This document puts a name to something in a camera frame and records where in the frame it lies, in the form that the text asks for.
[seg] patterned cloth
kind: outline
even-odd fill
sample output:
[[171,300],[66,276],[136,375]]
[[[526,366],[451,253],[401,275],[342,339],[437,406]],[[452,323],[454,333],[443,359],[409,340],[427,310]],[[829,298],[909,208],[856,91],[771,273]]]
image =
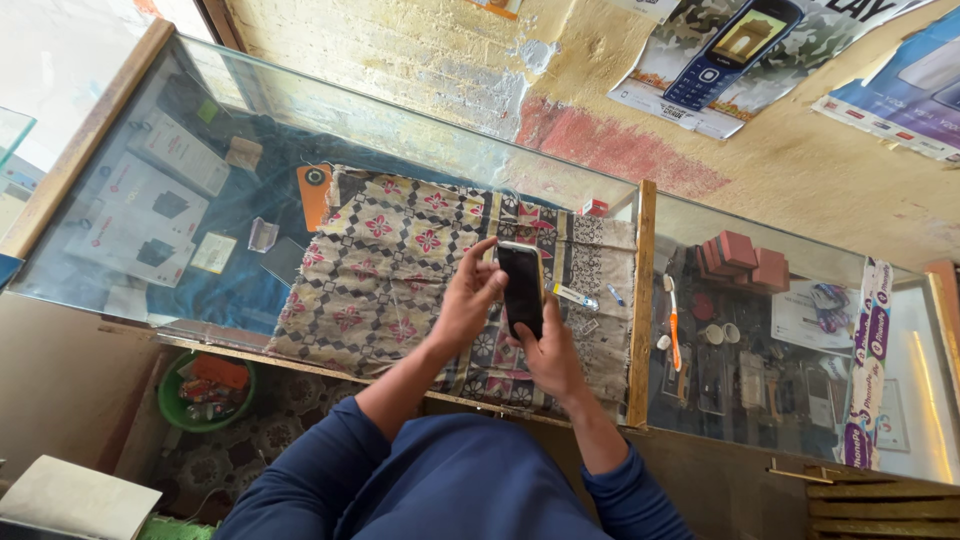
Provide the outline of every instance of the patterned cloth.
[[[598,312],[567,301],[561,308],[590,388],[615,414],[626,386],[635,225],[339,165],[334,182],[331,192],[346,202],[307,249],[268,353],[376,379],[427,335],[457,261],[496,234],[536,245],[546,280],[600,300]],[[626,306],[617,305],[607,283]],[[484,331],[450,360],[433,389],[562,414],[533,384],[523,352],[506,343],[509,334],[505,310],[494,304]]]
[[246,416],[221,430],[184,433],[177,448],[157,462],[151,487],[163,492],[158,507],[164,513],[190,516],[217,490],[200,517],[212,524],[223,520],[268,463],[334,405],[365,387],[266,364],[257,365],[257,384]]

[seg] green plastic basket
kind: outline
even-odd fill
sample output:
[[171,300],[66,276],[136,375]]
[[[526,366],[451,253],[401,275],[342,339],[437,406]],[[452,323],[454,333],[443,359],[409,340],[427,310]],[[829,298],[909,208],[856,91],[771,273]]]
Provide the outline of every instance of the green plastic basket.
[[208,431],[218,430],[223,426],[228,426],[231,422],[247,412],[247,409],[250,408],[250,403],[253,401],[253,393],[256,391],[256,370],[253,369],[253,362],[244,360],[247,371],[250,372],[250,393],[247,395],[247,400],[240,405],[240,408],[228,418],[222,420],[191,419],[186,415],[186,408],[192,404],[178,395],[180,385],[183,384],[183,377],[177,373],[177,370],[185,366],[199,354],[199,351],[195,351],[193,353],[187,352],[180,355],[174,363],[170,364],[170,369],[163,374],[163,379],[160,380],[160,386],[156,390],[156,397],[159,401],[160,413],[163,414],[163,418],[166,418],[167,422],[174,427],[184,431],[190,431],[191,433],[206,433]]

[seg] blue cloth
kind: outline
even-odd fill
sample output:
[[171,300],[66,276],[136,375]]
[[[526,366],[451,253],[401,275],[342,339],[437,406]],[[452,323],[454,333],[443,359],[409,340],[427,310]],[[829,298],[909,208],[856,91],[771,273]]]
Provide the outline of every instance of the blue cloth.
[[391,446],[347,398],[264,471],[214,538],[693,537],[632,445],[615,470],[582,473],[603,530],[523,428],[428,416]]
[[[260,266],[265,255],[248,250],[247,241],[253,219],[262,217],[279,225],[280,238],[290,236],[306,250],[313,233],[306,229],[303,217],[298,167],[328,161],[434,184],[478,186],[334,135],[277,124],[270,116],[238,117],[237,125],[243,126],[238,136],[263,145],[263,158],[256,174],[231,167],[193,239],[200,245],[207,233],[225,234],[237,239],[236,247],[220,274],[188,265],[176,287],[150,284],[147,310],[151,313],[273,335],[290,288]],[[342,201],[352,195],[350,186],[341,186]],[[523,200],[560,209],[537,197],[524,196]],[[300,265],[298,260],[291,263]]]

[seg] stack of boxes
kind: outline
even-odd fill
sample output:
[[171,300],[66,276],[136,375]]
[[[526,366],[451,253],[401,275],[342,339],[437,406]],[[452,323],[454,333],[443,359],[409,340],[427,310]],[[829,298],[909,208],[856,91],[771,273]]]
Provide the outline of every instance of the stack of boxes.
[[695,246],[700,277],[760,294],[790,290],[790,265],[782,253],[754,248],[749,236],[722,231]]

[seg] yellow wall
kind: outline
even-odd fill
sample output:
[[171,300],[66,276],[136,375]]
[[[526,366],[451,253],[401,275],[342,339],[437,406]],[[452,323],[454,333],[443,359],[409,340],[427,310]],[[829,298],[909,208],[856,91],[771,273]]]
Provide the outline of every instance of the yellow wall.
[[809,104],[958,5],[937,0],[874,30],[721,142],[605,97],[653,23],[603,0],[526,0],[517,21],[462,0],[228,1],[265,60],[520,143],[541,135],[536,103],[575,110],[579,127],[552,147],[563,158],[605,145],[582,160],[636,180],[623,154],[643,141],[652,163],[640,173],[663,189],[910,269],[960,259],[960,172]]

